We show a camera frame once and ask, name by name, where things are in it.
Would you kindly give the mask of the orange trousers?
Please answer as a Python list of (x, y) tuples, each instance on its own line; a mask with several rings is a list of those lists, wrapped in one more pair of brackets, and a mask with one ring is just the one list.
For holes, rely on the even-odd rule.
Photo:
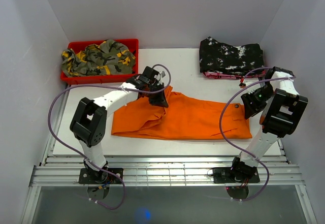
[(114, 112), (111, 134), (120, 137), (160, 140), (250, 139), (249, 121), (240, 104), (225, 105), (165, 91), (169, 107), (139, 98)]

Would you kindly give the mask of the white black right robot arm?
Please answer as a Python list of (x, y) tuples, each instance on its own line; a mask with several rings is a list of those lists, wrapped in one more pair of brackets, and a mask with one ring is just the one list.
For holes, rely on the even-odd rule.
[(257, 176), (258, 160), (279, 139), (291, 135), (307, 107), (308, 99), (294, 87), (290, 70), (272, 67), (264, 85), (241, 95), (245, 119), (260, 114), (260, 129), (248, 147), (234, 158), (229, 169), (235, 182), (247, 182)]

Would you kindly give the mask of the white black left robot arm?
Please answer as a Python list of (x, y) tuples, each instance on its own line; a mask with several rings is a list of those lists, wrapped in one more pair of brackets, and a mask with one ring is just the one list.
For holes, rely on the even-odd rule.
[(96, 183), (102, 183), (108, 178), (108, 163), (101, 145), (108, 116), (141, 97), (148, 97), (149, 104), (153, 106), (167, 108), (164, 76), (163, 71), (147, 66), (143, 73), (128, 78), (111, 92), (95, 99), (82, 98), (79, 101), (70, 130), (86, 156), (86, 172)]

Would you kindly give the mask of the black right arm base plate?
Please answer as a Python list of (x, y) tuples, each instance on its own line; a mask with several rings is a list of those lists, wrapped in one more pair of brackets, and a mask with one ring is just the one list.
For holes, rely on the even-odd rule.
[(214, 183), (260, 183), (257, 168), (237, 170), (234, 167), (217, 167), (212, 169)]

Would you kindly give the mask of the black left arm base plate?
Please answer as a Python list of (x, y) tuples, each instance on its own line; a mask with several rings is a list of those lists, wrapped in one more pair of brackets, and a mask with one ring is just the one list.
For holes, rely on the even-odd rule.
[(103, 171), (95, 171), (93, 169), (82, 168), (79, 174), (79, 184), (120, 184), (116, 176), (123, 178), (123, 168), (107, 168), (107, 171), (113, 173), (108, 174)]

